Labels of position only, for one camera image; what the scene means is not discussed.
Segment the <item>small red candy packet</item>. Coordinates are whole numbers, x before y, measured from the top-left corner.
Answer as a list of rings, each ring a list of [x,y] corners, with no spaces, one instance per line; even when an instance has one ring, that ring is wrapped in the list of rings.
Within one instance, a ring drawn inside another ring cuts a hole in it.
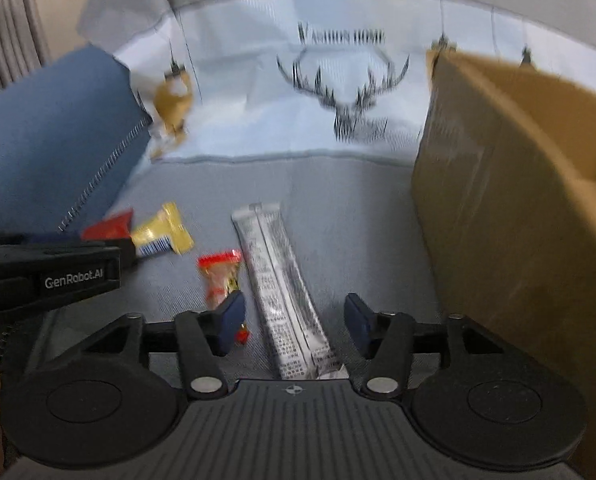
[[[234,344],[246,344],[246,299],[239,287],[241,253],[204,255],[198,259],[198,270],[206,280],[207,310],[198,315],[199,323],[212,352],[226,356]]]

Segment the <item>grey deer print sofa cover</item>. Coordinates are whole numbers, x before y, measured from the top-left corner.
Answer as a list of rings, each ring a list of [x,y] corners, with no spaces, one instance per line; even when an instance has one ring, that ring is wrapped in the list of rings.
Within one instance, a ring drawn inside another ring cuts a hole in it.
[[[176,203],[195,246],[58,313],[49,356],[124,312],[167,321],[200,308],[196,257],[237,246],[235,210],[278,204],[325,334],[359,376],[348,292],[423,321],[439,314],[411,196],[428,50],[530,60],[596,90],[596,0],[86,0],[79,28],[127,67],[144,110],[170,66],[184,66],[173,81],[181,136],[153,120],[106,214],[144,221]]]

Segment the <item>yellow snack packet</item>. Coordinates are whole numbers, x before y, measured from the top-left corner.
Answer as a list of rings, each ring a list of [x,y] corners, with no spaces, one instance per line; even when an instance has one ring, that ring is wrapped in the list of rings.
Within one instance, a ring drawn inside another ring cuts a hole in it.
[[[184,226],[176,203],[164,203],[158,212],[130,233],[136,257],[148,258],[163,252],[183,255],[195,242]]]

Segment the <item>red flat snack packet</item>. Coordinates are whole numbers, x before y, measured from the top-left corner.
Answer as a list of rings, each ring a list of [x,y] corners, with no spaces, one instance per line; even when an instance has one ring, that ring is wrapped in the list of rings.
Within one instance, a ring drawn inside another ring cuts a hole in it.
[[[133,210],[120,211],[100,222],[88,226],[81,233],[82,240],[121,240],[131,237]]]

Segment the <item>silver white long snack packet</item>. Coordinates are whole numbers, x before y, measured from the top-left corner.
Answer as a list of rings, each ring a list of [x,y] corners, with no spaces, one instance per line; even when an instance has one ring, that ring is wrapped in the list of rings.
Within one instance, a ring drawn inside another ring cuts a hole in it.
[[[347,379],[323,330],[278,204],[232,213],[249,281],[284,380]]]

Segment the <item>brown cardboard box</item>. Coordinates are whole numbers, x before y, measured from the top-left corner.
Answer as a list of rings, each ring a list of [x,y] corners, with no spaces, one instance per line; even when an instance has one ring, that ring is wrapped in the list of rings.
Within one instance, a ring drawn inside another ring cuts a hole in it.
[[[412,193],[442,306],[573,382],[573,461],[596,479],[596,91],[535,68],[427,54]]]

